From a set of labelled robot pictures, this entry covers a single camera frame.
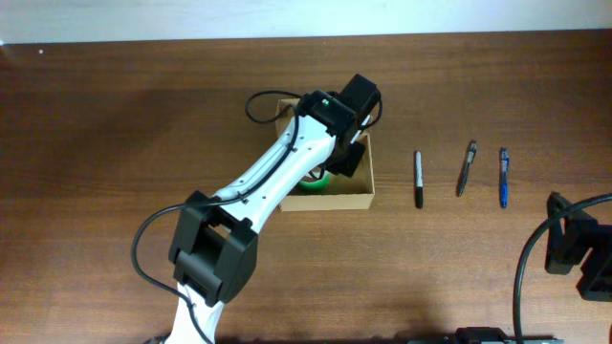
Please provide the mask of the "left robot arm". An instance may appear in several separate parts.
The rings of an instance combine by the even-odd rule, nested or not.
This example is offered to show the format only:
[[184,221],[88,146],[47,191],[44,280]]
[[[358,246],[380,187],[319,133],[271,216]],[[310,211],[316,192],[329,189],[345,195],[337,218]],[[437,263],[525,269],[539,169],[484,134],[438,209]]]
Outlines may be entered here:
[[213,342],[224,306],[255,270],[268,217],[316,168],[355,174],[365,152],[358,137],[381,103],[377,85],[362,75],[339,93],[306,94],[292,106],[284,133],[250,169],[211,197],[196,191],[186,199],[168,252],[183,295],[168,342]]

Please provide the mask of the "green tape roll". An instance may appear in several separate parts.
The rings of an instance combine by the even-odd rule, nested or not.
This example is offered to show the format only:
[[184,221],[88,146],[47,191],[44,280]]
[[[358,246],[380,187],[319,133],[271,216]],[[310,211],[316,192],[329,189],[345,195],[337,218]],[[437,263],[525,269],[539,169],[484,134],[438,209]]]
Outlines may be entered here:
[[330,182],[330,175],[325,172],[321,178],[315,177],[311,180],[301,180],[297,184],[297,189],[306,194],[322,192]]

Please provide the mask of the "black and white marker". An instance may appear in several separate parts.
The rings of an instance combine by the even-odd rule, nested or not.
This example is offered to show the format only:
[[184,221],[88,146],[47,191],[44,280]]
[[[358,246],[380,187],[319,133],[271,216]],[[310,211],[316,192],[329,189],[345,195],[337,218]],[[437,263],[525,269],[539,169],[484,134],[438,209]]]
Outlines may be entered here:
[[422,169],[422,155],[419,151],[414,154],[414,172],[415,172],[415,205],[422,209],[424,206],[424,183]]

